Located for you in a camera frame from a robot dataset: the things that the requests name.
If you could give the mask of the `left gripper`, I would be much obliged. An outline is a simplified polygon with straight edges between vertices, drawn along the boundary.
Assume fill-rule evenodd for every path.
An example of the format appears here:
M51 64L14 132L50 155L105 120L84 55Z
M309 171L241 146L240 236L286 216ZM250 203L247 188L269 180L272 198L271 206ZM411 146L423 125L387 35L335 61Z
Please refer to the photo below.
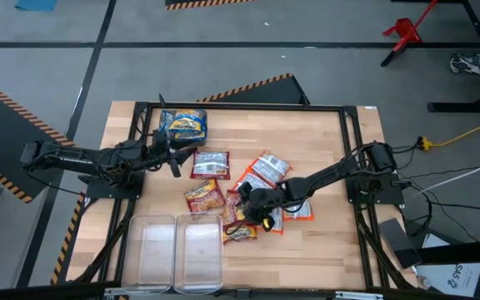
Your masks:
M179 163L185 163L198 149L196 147L187 147L177 150L169 147L164 151L158 152L151 146L145 147L142 159L142 167L147 170L157 171L160 166L167 163L175 178L181 177Z

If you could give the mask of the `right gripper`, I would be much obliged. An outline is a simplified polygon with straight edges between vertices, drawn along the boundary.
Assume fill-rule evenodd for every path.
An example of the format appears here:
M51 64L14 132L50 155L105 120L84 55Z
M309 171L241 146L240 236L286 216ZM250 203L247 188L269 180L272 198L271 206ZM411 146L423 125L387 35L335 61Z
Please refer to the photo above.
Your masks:
M253 189L249 199L243 199L244 220L254 224L258 229L263 229L263 220L274 208L282 208L290 202L285 191L278 187L275 189Z

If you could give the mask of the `yellow snack packet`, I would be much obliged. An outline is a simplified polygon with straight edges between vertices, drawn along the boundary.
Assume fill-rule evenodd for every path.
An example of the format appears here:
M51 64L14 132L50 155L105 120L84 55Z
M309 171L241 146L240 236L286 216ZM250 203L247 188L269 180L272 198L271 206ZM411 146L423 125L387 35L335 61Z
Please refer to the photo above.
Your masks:
M224 229L222 233L222 241L224 244L257 238L258 235L256 228L248 225L229 227Z

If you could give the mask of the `smoky dark plastic bin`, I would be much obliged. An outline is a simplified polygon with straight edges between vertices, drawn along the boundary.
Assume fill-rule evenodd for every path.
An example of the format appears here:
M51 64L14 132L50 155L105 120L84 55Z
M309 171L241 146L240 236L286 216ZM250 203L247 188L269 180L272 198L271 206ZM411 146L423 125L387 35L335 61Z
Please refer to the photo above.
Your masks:
M207 130L207 135L208 135L208 114L206 116L206 119L205 119L205 123L203 125L203 129L206 129ZM168 139L169 141L177 148L180 148L181 146L184 146L184 147L197 147L196 145L193 145L191 144L190 142L180 142L180 141L176 141L173 139L173 134L177 132L177 131L172 131L169 129L169 132L167 133L168 134Z

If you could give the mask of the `clear plastic bin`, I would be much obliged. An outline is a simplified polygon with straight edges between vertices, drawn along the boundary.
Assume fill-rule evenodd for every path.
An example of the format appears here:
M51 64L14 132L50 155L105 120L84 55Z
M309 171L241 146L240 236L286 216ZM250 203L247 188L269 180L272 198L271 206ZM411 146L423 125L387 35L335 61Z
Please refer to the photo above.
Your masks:
M205 295L223 286L223 223L210 212L179 215L176 219L173 289Z
M175 217L159 213L132 217L121 286L131 297L166 292L173 285Z

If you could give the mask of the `hazard-striped floor strip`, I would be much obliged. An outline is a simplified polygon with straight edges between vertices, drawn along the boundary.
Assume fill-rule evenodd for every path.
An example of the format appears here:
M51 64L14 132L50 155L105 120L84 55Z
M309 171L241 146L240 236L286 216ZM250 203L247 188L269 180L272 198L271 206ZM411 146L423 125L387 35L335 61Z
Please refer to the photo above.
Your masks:
M58 285L64 283L66 280L66 274L72 257L73 245L77 238L78 227L85 208L85 200L85 194L80 192L77 196L76 206L73 209L70 223L62 240L62 246L50 278L51 285Z

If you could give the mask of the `black flat box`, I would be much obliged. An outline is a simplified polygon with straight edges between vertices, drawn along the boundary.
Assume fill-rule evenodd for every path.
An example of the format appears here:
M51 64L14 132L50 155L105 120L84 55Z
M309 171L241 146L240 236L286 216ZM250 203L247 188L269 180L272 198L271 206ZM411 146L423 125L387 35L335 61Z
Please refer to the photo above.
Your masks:
M414 267L421 262L418 252L396 218L380 223L379 229L403 269Z

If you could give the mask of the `white printed paper sign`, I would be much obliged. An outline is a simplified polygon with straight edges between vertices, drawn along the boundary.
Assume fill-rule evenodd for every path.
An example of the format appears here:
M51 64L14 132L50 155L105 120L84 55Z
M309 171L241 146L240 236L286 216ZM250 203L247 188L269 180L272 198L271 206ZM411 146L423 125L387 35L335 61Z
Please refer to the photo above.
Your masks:
M424 288L464 297L474 296L480 277L480 263L417 265L412 269Z

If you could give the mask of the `black front crossbar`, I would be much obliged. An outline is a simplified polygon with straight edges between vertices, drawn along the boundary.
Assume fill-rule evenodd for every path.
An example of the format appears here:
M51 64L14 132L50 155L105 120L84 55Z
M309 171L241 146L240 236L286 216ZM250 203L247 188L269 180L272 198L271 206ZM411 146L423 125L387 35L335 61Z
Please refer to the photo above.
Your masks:
M173 288L164 292L129 292L117 282L70 283L36 287L0 289L0 300L69 300L108 297L153 297L175 294ZM211 293L214 297L227 296L239 299L276 297L306 297L354 300L480 300L480 297L464 297L419 288L394 289L370 287L365 290L279 289L279 288L221 288Z

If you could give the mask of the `blue floor mat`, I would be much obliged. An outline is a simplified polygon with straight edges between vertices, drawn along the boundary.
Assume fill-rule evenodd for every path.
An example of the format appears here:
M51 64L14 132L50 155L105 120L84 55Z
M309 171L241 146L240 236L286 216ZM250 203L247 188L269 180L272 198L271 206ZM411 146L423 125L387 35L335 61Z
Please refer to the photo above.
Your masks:
M58 0L17 0L14 7L18 10L32 12L52 12Z

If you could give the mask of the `person's shoe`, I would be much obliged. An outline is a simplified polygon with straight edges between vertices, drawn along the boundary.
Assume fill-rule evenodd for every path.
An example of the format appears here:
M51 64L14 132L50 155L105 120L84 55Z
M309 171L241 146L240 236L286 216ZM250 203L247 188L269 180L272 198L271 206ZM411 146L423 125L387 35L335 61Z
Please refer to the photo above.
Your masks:
M466 56L454 52L450 57L449 68L453 73L467 73L480 76L480 53Z

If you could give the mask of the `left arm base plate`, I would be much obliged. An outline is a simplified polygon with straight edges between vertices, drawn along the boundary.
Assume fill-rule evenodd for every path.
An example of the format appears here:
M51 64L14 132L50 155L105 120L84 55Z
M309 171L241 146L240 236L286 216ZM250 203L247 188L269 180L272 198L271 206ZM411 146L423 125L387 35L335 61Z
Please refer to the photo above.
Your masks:
M86 195L89 198L140 198L143 190L145 172L134 173L126 183L108 183L99 177L79 175L78 179L87 184Z

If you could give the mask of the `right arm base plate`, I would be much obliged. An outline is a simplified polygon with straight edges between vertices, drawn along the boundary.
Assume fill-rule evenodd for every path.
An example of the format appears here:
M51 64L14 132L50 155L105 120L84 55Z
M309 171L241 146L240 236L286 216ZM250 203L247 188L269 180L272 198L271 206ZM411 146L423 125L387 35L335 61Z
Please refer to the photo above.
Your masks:
M410 183L402 181L395 172L360 172L345 180L351 203L403 205L402 190Z

